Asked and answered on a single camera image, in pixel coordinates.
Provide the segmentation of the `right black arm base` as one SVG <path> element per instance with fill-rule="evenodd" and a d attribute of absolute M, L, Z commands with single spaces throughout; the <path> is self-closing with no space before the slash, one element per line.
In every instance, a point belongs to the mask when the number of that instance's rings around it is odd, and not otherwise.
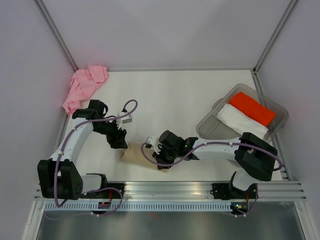
<path fill-rule="evenodd" d="M 210 194 L 215 200 L 246 200 L 255 199 L 257 185 L 252 184 L 247 190 L 239 190 L 229 183 L 212 183 Z"/>

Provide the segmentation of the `white t shirt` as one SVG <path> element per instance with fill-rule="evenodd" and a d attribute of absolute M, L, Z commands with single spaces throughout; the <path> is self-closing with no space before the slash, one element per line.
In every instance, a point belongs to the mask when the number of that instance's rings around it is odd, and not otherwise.
<path fill-rule="evenodd" d="M 268 132 L 267 127 L 246 116 L 228 103 L 218 112 L 216 118 L 240 135 L 249 132 L 263 139 Z"/>

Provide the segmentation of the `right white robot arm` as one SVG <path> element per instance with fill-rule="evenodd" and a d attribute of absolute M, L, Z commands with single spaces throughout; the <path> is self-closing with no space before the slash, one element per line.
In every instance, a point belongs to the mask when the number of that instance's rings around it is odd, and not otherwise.
<path fill-rule="evenodd" d="M 211 194 L 215 199 L 253 199 L 258 181 L 269 182 L 277 170 L 278 151 L 250 132 L 241 137 L 225 140 L 208 140 L 199 137 L 183 139 L 166 130 L 160 137 L 150 136 L 146 147 L 152 154 L 159 170 L 177 165 L 179 160 L 228 160 L 237 164 L 229 183 L 214 183 Z"/>

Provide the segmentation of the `beige t shirt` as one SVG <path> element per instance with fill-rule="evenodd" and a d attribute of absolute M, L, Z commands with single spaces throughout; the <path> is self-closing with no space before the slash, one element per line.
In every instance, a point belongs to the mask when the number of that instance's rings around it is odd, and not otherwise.
<path fill-rule="evenodd" d="M 120 162 L 158 171 L 158 166 L 149 162 L 141 151 L 141 144 L 129 142 L 127 149 L 122 150 Z"/>

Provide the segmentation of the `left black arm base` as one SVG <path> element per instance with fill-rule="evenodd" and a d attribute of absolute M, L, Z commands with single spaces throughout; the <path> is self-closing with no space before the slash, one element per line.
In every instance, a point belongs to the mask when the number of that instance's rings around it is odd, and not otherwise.
<path fill-rule="evenodd" d="M 91 190 L 83 193 L 81 199 L 111 199 L 120 200 L 120 193 L 123 195 L 125 192 L 125 184 L 121 182 L 109 182 L 103 185 L 99 190 Z"/>

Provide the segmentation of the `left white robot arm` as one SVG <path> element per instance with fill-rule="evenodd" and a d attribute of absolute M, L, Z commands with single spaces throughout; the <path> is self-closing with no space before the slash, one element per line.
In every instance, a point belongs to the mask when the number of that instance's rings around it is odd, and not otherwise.
<path fill-rule="evenodd" d="M 132 112 L 123 108 L 117 116 L 106 116 L 108 106 L 100 100 L 91 100 L 87 108 L 72 114 L 71 130 L 57 150 L 47 160 L 40 160 L 37 173 L 42 196 L 47 199 L 78 200 L 104 198 L 109 193 L 108 180 L 103 173 L 81 175 L 76 161 L 87 138 L 92 133 L 106 137 L 111 149 L 127 149 L 127 131 L 123 124 L 132 121 Z"/>

